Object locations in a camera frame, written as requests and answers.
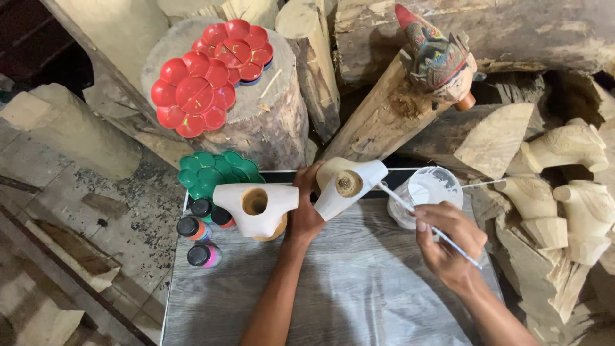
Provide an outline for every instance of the hole in wood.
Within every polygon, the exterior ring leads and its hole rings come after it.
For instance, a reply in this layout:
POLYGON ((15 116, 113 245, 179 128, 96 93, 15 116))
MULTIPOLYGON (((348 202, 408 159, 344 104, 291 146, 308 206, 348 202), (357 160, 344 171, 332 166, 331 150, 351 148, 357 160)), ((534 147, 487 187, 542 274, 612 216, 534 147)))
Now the hole in wood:
POLYGON ((342 197, 354 197, 362 188, 363 179, 354 171, 341 171, 335 178, 335 189, 342 197))
POLYGON ((248 215, 260 215, 265 212, 267 209, 267 202, 269 198, 267 197, 267 192, 262 188, 253 187, 246 192, 244 192, 242 196, 242 207, 244 208, 244 212, 248 215))

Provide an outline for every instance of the black bottle cap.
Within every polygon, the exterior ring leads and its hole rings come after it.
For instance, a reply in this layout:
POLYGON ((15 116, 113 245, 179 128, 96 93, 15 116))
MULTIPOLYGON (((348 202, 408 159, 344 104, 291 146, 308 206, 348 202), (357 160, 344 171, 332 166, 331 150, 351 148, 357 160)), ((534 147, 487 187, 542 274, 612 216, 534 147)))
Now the black bottle cap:
POLYGON ((196 217, 207 217, 212 213, 212 209, 212 204, 205 198, 195 199, 190 206, 190 211, 196 217))
POLYGON ((226 209, 215 207, 212 210, 212 221, 218 226, 224 226, 232 220, 232 215, 226 209))
POLYGON ((200 267, 211 258, 212 252, 205 245, 195 245, 188 250, 188 263, 200 267))
POLYGON ((176 229, 181 236, 193 236, 199 231, 199 221, 194 217, 183 217, 177 223, 176 229))

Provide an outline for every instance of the concrete floor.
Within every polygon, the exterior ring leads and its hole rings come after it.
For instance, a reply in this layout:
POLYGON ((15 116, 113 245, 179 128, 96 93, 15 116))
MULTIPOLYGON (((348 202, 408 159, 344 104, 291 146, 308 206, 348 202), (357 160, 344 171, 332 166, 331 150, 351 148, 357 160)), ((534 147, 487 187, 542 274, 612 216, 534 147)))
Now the concrete floor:
POLYGON ((135 175, 112 181, 1 122, 0 174, 43 189, 31 195, 0 185, 0 203, 18 219, 71 227, 122 264, 102 295, 158 343, 177 240, 175 223, 185 195, 177 170, 144 149, 135 175), (109 219, 81 203, 88 192, 126 202, 130 210, 119 220, 109 219))

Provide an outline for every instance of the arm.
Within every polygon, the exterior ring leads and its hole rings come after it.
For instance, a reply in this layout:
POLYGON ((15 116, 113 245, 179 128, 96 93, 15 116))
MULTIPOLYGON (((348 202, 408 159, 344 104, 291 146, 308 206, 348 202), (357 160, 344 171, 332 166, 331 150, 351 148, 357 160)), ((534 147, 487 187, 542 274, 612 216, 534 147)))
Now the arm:
POLYGON ((299 272, 312 240, 325 221, 314 209, 309 195, 322 162, 297 172, 293 186, 299 188, 299 207, 290 213, 276 266, 239 342, 240 346, 284 346, 290 327, 299 272))
POLYGON ((416 242, 427 267, 466 306, 487 346, 539 346, 530 332, 489 290, 478 270, 448 243, 435 242, 431 227, 444 231, 473 259, 478 259, 487 235, 448 202, 416 207, 416 242))

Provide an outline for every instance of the paintbrush handle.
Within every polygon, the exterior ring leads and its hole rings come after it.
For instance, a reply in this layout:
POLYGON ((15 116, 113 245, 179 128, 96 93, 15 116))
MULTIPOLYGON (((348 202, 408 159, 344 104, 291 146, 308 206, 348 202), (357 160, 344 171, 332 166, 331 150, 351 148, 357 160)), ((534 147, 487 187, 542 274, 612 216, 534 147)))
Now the paintbrush handle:
MULTIPOLYGON (((384 186, 384 184, 382 184, 382 182, 378 183, 378 186, 386 193, 389 194, 389 196, 393 197, 394 200, 398 201, 404 208, 408 209, 410 212, 414 212, 415 209, 413 206, 411 206, 410 204, 408 204, 406 201, 404 201, 400 196, 397 196, 397 194, 395 192, 393 192, 390 188, 384 186)), ((444 234, 442 231, 440 231, 438 228, 435 228, 434 226, 431 226, 431 229, 437 234, 439 235, 442 239, 444 239, 445 241, 447 241, 449 244, 451 244, 451 246, 453 246, 457 251, 459 251, 459 253, 465 257, 468 261, 470 261, 470 263, 474 264, 475 267, 477 267, 479 270, 483 269, 483 266, 478 264, 478 262, 476 262, 473 258, 471 258, 470 256, 468 256, 468 254, 466 254, 465 251, 463 251, 463 249, 461 249, 459 246, 457 246, 457 244, 455 244, 451 238, 447 237, 446 234, 444 234)))

